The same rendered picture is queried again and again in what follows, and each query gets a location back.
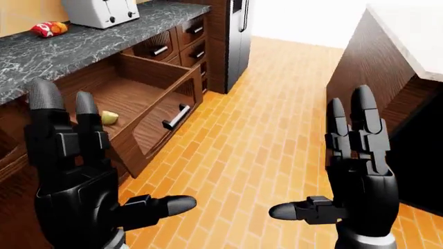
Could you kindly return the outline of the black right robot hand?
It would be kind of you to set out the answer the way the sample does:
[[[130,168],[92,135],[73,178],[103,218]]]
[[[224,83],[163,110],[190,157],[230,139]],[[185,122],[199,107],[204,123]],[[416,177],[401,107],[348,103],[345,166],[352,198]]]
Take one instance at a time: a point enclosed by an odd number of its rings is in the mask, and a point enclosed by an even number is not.
[[[399,194],[386,163],[390,151],[386,122],[369,86],[354,90],[349,116],[340,99],[329,101],[326,128],[326,148],[332,153],[326,172],[334,198],[309,196],[305,201],[275,205],[269,209],[270,217],[310,225],[340,219],[361,236],[387,236],[399,212]]]

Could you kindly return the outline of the open brown wooden drawer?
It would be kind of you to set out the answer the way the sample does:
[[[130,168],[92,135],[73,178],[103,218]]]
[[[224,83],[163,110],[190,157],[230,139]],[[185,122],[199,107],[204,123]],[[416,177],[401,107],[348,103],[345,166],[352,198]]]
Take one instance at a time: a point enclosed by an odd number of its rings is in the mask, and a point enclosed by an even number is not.
[[[111,159],[137,178],[172,135],[202,102],[201,74],[165,62],[117,53],[55,81],[66,109],[75,112],[78,91],[93,95],[99,111],[119,115],[104,127],[109,134]],[[191,107],[172,131],[162,121],[171,121],[179,105]]]

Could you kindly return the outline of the wooden kitchen island white top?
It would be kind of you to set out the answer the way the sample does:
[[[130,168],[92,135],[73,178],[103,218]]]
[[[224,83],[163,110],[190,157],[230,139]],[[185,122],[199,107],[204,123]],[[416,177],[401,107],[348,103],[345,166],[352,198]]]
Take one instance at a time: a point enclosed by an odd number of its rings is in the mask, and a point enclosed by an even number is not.
[[[443,1],[367,5],[327,98],[349,110],[363,84],[387,124],[401,202],[443,217]]]

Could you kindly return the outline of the dark steel refrigerator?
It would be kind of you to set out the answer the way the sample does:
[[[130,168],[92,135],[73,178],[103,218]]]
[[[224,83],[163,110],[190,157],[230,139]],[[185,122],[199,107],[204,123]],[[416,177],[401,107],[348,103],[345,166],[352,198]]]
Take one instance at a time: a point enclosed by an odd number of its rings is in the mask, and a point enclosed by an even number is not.
[[[251,14],[254,0],[228,0],[226,18],[225,93],[248,68],[251,51]]]

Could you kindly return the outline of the green yellow fruit piece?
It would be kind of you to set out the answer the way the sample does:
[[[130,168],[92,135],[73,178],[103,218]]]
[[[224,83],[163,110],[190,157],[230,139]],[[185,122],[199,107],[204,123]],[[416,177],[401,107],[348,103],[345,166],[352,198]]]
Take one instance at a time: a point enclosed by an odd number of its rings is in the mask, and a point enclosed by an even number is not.
[[[105,126],[111,126],[117,122],[119,115],[112,111],[102,111],[101,122]]]

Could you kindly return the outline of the closed wooden drawer wide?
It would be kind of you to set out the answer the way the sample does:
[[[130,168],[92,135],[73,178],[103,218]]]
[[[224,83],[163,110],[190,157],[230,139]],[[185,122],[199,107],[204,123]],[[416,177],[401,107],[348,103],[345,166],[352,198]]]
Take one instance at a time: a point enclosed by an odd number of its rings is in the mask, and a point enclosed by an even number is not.
[[[168,62],[179,53],[176,30],[174,28],[166,30],[134,45],[132,49],[135,56]]]

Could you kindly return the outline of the closed wooden drawer narrow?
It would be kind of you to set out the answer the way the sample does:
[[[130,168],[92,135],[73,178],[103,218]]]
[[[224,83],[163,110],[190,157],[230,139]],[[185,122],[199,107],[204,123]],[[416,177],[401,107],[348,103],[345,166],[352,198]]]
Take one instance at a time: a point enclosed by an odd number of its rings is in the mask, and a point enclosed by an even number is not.
[[[198,16],[177,26],[177,37],[181,49],[188,47],[205,35],[204,16]]]
[[[206,55],[206,40],[201,39],[180,52],[181,65],[192,68]]]

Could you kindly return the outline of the brown wooden base cabinet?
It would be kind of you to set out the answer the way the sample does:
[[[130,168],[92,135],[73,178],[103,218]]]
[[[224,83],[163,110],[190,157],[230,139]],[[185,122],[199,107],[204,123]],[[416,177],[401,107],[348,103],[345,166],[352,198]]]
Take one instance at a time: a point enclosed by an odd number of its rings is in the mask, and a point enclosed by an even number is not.
[[[134,55],[132,47],[117,53]],[[174,60],[180,59],[182,50],[179,46],[178,55],[165,63],[182,66],[174,64]],[[0,105],[0,248],[38,248],[42,243],[50,244],[42,232],[35,212],[35,195],[39,187],[39,179],[36,167],[30,165],[28,161],[24,135],[25,126],[30,124],[28,86],[32,80],[26,85],[25,95]],[[78,123],[76,111],[69,112],[69,115],[71,124],[76,125]],[[105,155],[110,159],[111,165],[117,169],[119,186],[122,179],[131,175],[126,172],[124,166],[115,163],[107,155],[111,149],[112,146]]]

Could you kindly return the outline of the white toaster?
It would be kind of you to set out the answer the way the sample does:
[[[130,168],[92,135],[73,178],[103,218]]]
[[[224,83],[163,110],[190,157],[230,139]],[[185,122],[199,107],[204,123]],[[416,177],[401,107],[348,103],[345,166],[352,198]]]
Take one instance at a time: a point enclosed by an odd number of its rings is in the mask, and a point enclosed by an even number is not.
[[[140,18],[135,0],[62,0],[72,24],[109,28]]]

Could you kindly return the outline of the dark marble countertop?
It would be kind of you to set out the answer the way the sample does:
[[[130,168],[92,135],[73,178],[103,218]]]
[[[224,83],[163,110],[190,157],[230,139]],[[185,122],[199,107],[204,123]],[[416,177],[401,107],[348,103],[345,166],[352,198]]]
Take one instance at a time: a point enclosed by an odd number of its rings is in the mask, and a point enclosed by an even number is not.
[[[0,38],[0,105],[26,94],[33,78],[57,80],[174,26],[210,12],[210,6],[148,1],[140,18],[99,30],[72,25],[44,39],[30,32]]]

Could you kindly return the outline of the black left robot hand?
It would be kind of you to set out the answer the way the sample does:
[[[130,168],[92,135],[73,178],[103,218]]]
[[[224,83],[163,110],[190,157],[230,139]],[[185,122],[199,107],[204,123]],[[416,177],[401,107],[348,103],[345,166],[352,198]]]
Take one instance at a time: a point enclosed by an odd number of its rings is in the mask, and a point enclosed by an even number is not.
[[[105,155],[111,144],[90,93],[77,94],[77,124],[48,80],[32,80],[28,105],[26,149],[39,179],[35,212],[54,249],[101,249],[118,228],[146,228],[196,207],[196,199],[186,195],[145,194],[118,202],[118,172]]]

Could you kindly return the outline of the red orange snack bag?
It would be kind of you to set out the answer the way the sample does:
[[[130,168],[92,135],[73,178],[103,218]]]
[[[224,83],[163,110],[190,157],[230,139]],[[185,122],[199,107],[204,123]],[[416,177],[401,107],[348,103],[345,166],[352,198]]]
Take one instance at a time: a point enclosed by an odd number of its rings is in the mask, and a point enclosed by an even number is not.
[[[36,24],[30,29],[30,32],[38,35],[39,37],[48,38],[56,37],[67,33],[68,25],[62,22],[50,21]]]

